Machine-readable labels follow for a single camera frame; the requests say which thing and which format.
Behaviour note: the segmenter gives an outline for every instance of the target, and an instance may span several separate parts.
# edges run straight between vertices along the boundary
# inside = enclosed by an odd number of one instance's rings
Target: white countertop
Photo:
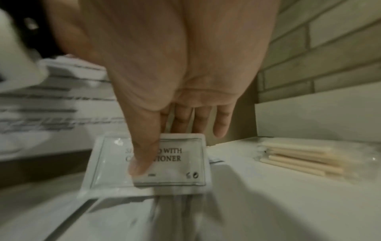
[[[380,240],[380,177],[375,182],[350,184],[256,162],[257,140],[208,148],[209,155],[225,163],[212,165],[213,194],[192,199],[197,203],[191,204],[194,207],[203,202],[201,209],[191,208],[187,217],[195,223],[192,228],[197,230],[199,240]],[[1,192],[0,240],[45,240],[83,205],[75,199],[82,177],[71,175]],[[175,213],[176,198],[160,198],[163,212]],[[155,216],[154,224],[148,225],[142,218],[148,218],[152,200],[119,199],[112,204],[98,201],[58,238],[50,236],[46,240],[143,240],[136,238],[142,237],[138,234],[131,238],[132,231],[127,232],[127,226],[135,223],[140,230],[154,226],[161,230],[160,236],[168,238],[172,233],[169,237],[178,240],[173,236],[174,227],[167,236],[163,234],[169,225],[159,224],[167,221],[157,222]],[[183,227],[181,232],[191,231]],[[144,240],[158,239],[145,235]]]

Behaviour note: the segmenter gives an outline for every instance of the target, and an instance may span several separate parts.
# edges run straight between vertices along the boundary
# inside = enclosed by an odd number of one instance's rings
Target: pinky finger
[[[217,138],[224,137],[229,130],[235,103],[217,107],[216,120],[213,126],[213,133]]]

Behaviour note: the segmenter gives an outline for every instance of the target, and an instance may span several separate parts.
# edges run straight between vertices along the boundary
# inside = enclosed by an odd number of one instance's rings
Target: beige brick
[[[381,18],[381,0],[349,0],[311,22],[311,47]]]
[[[339,39],[329,45],[264,71],[265,87],[311,78],[381,58],[381,24]]]
[[[262,68],[266,68],[305,52],[307,50],[306,31],[305,27],[301,27],[272,42],[267,50]]]
[[[328,91],[376,81],[381,81],[381,63],[319,78],[315,80],[315,91]]]
[[[341,0],[300,0],[278,15],[271,39],[293,30],[332,7]]]
[[[310,81],[307,81],[295,85],[289,85],[286,87],[265,91],[259,93],[259,102],[262,103],[272,100],[279,100],[304,94],[310,94],[312,90],[311,85],[312,83]]]
[[[291,4],[296,2],[297,0],[282,0],[281,6],[279,7],[279,11],[282,11],[283,9],[289,7]]]
[[[262,72],[258,72],[258,74],[257,74],[257,89],[258,89],[258,92],[263,91],[265,89],[264,83],[265,83],[265,79],[263,77],[263,73]]]

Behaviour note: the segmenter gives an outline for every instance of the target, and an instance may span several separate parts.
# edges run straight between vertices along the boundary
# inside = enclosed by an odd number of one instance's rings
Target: plastic wrapper
[[[211,189],[203,134],[162,134],[158,155],[141,176],[128,174],[132,157],[128,134],[109,133],[97,138],[79,197],[189,195]]]
[[[377,144],[271,138],[264,140],[262,145],[267,148],[264,159],[261,159],[263,162],[274,165],[281,162],[279,166],[286,168],[287,164],[315,169],[321,171],[316,172],[316,175],[329,177],[354,180],[374,179],[381,160],[380,148]]]

